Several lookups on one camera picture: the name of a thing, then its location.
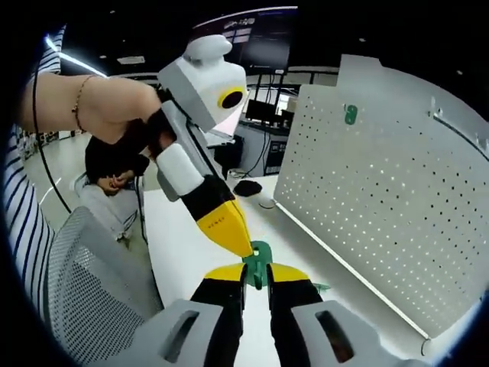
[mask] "black shirt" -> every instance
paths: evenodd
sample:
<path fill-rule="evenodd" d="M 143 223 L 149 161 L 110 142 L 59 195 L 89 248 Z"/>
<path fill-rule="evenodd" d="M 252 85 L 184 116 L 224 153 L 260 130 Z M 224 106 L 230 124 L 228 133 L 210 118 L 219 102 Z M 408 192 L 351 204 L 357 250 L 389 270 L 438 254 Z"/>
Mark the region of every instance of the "black shirt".
<path fill-rule="evenodd" d="M 147 129 L 141 120 L 130 122 L 124 136 L 115 144 L 107 144 L 92 136 L 85 150 L 86 174 L 92 184 L 99 178 L 119 176 L 132 170 L 142 176 L 149 159 L 139 154 L 147 146 Z"/>

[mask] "black ceiling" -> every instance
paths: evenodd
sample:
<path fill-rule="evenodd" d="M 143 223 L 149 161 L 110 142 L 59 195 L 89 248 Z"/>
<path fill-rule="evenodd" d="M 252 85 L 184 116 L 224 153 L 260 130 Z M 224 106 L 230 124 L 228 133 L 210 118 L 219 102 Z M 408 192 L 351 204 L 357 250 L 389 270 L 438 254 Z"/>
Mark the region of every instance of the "black ceiling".
<path fill-rule="evenodd" d="M 202 9 L 175 3 L 172 10 L 168 4 L 117 5 L 91 11 L 89 22 L 68 24 L 63 51 L 108 75 L 157 72 L 181 55 L 193 25 L 276 5 L 280 4 L 247 2 Z M 483 13 L 478 17 L 457 9 L 456 17 L 449 17 L 426 10 L 423 18 L 401 10 L 393 14 L 355 6 L 300 6 L 289 65 L 337 67 L 342 54 L 376 57 L 386 67 L 447 89 L 489 120 L 489 32 L 484 29 Z M 144 56 L 146 62 L 121 65 L 116 60 L 126 56 Z M 64 73 L 83 73 L 66 63 L 63 66 Z"/>

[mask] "white table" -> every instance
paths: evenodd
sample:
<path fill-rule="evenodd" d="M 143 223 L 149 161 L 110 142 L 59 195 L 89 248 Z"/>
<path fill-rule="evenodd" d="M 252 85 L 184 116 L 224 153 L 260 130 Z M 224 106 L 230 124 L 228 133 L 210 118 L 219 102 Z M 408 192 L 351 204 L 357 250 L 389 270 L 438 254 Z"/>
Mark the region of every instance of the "white table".
<path fill-rule="evenodd" d="M 267 242 L 274 262 L 306 272 L 315 283 L 331 285 L 332 289 L 323 294 L 323 299 L 336 299 L 375 325 L 384 348 L 391 353 L 401 358 L 421 359 L 421 335 L 278 207 L 260 207 L 259 203 L 273 196 L 277 176 L 253 180 L 262 185 L 262 192 L 250 198 L 238 198 L 251 239 Z M 241 262 L 240 258 L 207 239 L 181 200 L 171 203 L 162 190 L 144 193 L 144 211 L 151 264 L 164 304 L 192 297 L 204 275 L 213 268 Z M 270 332 L 266 289 L 257 291 L 247 287 L 243 320 L 244 334 L 235 366 L 279 366 Z M 425 360 L 431 361 L 435 354 L 436 351 L 428 354 Z"/>

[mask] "white pegboard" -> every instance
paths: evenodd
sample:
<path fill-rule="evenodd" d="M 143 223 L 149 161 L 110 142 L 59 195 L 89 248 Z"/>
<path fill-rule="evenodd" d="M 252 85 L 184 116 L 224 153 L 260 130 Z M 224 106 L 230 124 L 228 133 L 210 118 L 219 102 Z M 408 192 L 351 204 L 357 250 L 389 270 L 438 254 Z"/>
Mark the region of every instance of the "white pegboard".
<path fill-rule="evenodd" d="M 489 160 L 421 108 L 303 86 L 274 197 L 431 337 L 489 284 Z"/>

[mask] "mesh chair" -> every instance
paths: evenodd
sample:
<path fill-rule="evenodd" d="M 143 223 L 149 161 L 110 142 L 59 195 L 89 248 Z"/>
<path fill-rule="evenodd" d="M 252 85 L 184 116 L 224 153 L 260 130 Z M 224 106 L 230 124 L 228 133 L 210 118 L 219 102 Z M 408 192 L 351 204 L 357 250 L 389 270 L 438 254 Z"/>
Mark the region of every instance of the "mesh chair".
<path fill-rule="evenodd" d="M 58 342 L 85 365 L 128 348 L 134 331 L 163 306 L 151 270 L 80 207 L 50 250 L 47 309 Z"/>

